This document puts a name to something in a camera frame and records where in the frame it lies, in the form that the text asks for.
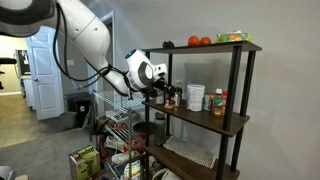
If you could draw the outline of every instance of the food box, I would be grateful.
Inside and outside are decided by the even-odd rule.
[[[94,180],[99,177],[99,152],[90,145],[70,153],[69,163],[72,180]]]
[[[218,34],[216,42],[234,42],[234,41],[251,41],[251,36],[248,33],[230,32]]]

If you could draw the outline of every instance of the carpet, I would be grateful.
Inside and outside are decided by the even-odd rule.
[[[87,145],[89,135],[81,128],[54,134],[0,149],[0,165],[8,165],[17,175],[30,180],[70,180],[69,153]]]

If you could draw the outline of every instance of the black metal shelf frame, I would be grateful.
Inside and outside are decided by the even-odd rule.
[[[210,48],[216,48],[219,46],[218,51],[210,52]],[[201,47],[196,47],[198,49],[195,49],[195,54],[201,53]],[[231,115],[233,113],[233,105],[234,105],[234,99],[237,89],[237,82],[238,82],[238,74],[239,74],[239,67],[240,67],[240,61],[241,61],[241,54],[242,52],[248,52],[248,59],[247,59],[247,67],[246,67],[246,73],[245,73],[245,79],[244,79],[244,86],[243,86],[243,92],[242,92],[242,100],[241,100],[241,107],[240,107],[240,116],[245,117],[247,114],[247,107],[248,107],[248,101],[249,101],[249,94],[250,94],[250,86],[251,86],[251,80],[252,80],[252,74],[253,74],[253,68],[254,68],[254,62],[255,62],[255,55],[256,51],[261,51],[262,48],[259,46],[256,46],[255,44],[252,44],[250,42],[236,42],[236,43],[224,43],[224,44],[218,44],[218,45],[210,45],[210,46],[204,46],[205,52],[203,53],[227,53],[232,52],[232,59],[231,59],[231,65],[230,65],[230,72],[229,72],[229,82],[228,82],[228,98],[227,98],[227,105],[225,110],[225,116],[224,116],[224,122],[223,122],[223,130],[229,131],[230,125],[231,125]],[[168,84],[172,84],[172,61],[173,61],[173,54],[177,52],[177,54],[183,54],[184,52],[181,52],[181,49],[184,51],[188,51],[188,47],[178,47],[173,49],[146,49],[144,50],[146,52],[146,56],[150,59],[150,53],[167,53],[168,54]],[[149,110],[150,107],[145,107],[145,113],[146,113],[146,122],[149,122]],[[167,114],[167,127],[166,132],[167,135],[169,135],[169,126],[170,124],[170,115]],[[241,140],[242,140],[242,134],[243,134],[243,127],[240,129],[240,131],[236,134],[235,144],[233,148],[233,155],[231,160],[231,171],[236,172],[238,157],[239,157],[239,151],[241,146]],[[217,180],[223,179],[223,172],[224,172],[224,165],[226,162],[226,155],[227,155],[227,149],[228,149],[228,142],[229,137],[225,135],[221,135],[221,141],[220,141],[220,150],[219,150],[219,161],[218,161],[218,169],[216,174]],[[146,146],[149,146],[149,138],[147,136],[146,139]],[[146,167],[146,173],[148,174],[149,170],[148,167]]]

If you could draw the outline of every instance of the wall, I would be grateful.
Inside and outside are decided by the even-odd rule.
[[[68,66],[68,71],[70,76],[76,79],[86,79],[88,77],[88,64],[85,61],[84,56],[82,55],[81,51],[72,44],[71,41],[68,40],[67,46],[67,60],[73,60],[74,66]],[[58,36],[58,46],[59,46],[59,60],[62,67],[64,67],[64,36],[59,34]],[[62,83],[62,92],[63,94],[72,94],[72,93],[79,93],[79,92],[88,92],[88,88],[84,88],[81,90],[75,90],[69,79],[61,74],[61,83]],[[77,82],[79,85],[86,85],[87,82]]]
[[[24,38],[11,38],[0,36],[0,57],[15,58],[15,50],[26,50],[27,45]],[[0,65],[0,71],[5,74],[0,75],[0,81],[4,89],[0,90],[0,95],[21,93],[20,80],[15,71],[15,65]]]
[[[319,8],[316,0],[103,0],[92,10],[98,17],[115,10],[115,66],[120,69],[127,69],[124,57],[135,48],[161,47],[164,40],[186,45],[191,35],[214,39],[226,31],[250,33],[263,51],[256,56],[239,179],[315,180],[320,179]],[[205,84],[207,90],[225,87],[230,58],[179,55],[174,59],[173,82]],[[240,80],[246,55],[242,59]],[[166,56],[152,56],[152,61],[164,62]],[[182,132],[185,139],[218,153],[219,136],[179,120],[174,130],[175,135]]]

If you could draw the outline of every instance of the jar lid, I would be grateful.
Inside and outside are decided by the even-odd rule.
[[[222,89],[217,88],[216,89],[216,94],[222,94]]]
[[[166,118],[164,117],[164,114],[160,114],[160,113],[156,112],[156,119],[157,120],[165,120]]]

